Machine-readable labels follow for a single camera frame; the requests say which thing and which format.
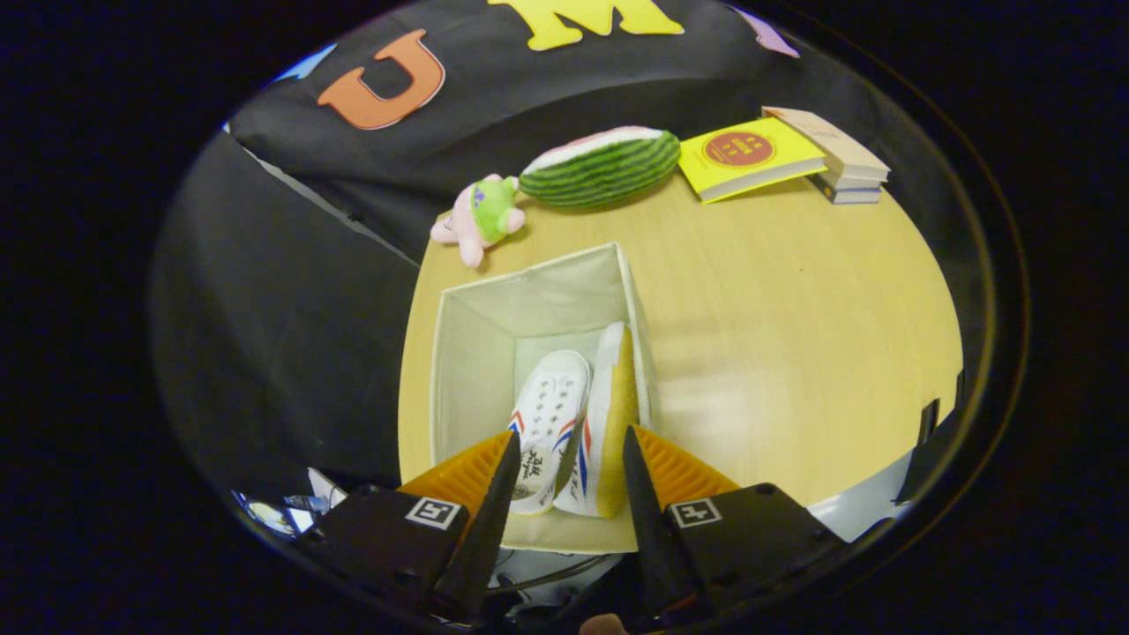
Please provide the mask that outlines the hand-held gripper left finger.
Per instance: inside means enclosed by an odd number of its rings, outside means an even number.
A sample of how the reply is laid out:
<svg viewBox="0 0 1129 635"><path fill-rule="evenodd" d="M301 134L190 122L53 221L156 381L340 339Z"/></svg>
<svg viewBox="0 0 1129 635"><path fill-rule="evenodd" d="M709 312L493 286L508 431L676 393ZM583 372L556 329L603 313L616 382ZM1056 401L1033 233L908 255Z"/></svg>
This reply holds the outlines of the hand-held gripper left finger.
<svg viewBox="0 0 1129 635"><path fill-rule="evenodd" d="M504 430L399 488L358 488L303 532L300 551L399 610L475 619L519 472L519 435Z"/></svg>

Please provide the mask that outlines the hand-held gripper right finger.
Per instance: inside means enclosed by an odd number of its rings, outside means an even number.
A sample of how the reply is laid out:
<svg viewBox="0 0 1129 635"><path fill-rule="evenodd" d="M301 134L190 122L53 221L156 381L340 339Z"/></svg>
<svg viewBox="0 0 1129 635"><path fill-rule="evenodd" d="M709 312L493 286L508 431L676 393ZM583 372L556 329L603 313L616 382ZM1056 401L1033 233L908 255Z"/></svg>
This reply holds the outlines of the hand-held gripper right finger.
<svg viewBox="0 0 1129 635"><path fill-rule="evenodd" d="M844 541L773 482L739 486L641 426L625 430L647 611L721 617L791 594L834 562Z"/></svg>

